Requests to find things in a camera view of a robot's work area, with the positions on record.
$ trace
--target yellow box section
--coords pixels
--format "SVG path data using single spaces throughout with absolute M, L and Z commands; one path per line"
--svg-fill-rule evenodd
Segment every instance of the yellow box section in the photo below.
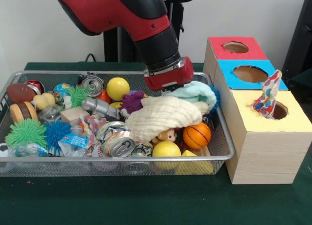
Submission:
M 288 109 L 288 115 L 280 120 L 266 119 L 249 106 L 261 96 L 262 91 L 233 90 L 232 92 L 247 131 L 312 132 L 311 122 L 290 91 L 279 91 L 277 94 L 277 101 Z

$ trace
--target green spiky ball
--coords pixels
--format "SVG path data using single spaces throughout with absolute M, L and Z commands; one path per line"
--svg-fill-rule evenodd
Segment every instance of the green spiky ball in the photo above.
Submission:
M 71 96 L 73 108 L 81 106 L 82 101 L 87 97 L 86 92 L 81 86 L 70 87 L 67 89 L 67 92 Z
M 39 121 L 26 119 L 20 123 L 14 123 L 10 128 L 12 129 L 11 133 L 5 137 L 8 147 L 16 143 L 32 142 L 39 144 L 45 149 L 47 148 L 47 142 L 44 139 L 46 128 Z

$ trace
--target white wall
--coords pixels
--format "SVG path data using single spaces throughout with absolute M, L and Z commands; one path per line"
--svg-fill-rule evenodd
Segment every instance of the white wall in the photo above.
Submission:
M 303 0 L 194 0 L 185 4 L 180 52 L 203 62 L 207 36 L 255 36 L 281 68 Z M 102 36 L 83 35 L 57 0 L 0 0 L 0 86 L 29 61 L 104 60 Z

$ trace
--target purple plush toy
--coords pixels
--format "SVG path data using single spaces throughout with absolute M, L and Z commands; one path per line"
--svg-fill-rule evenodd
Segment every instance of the purple plush toy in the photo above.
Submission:
M 141 100 L 146 97 L 142 91 L 137 91 L 131 95 L 124 95 L 122 97 L 120 115 L 127 119 L 130 114 L 143 108 Z

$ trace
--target blue box section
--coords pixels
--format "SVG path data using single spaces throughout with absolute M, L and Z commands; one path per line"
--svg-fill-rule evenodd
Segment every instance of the blue box section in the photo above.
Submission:
M 257 60 L 219 60 L 220 68 L 224 74 L 228 87 L 233 90 L 262 90 L 262 84 L 264 82 L 245 82 L 234 74 L 234 69 L 243 66 L 251 65 L 261 68 L 268 76 L 272 76 L 275 72 L 275 68 L 270 61 L 257 61 Z M 279 90 L 288 91 L 287 86 L 281 81 Z

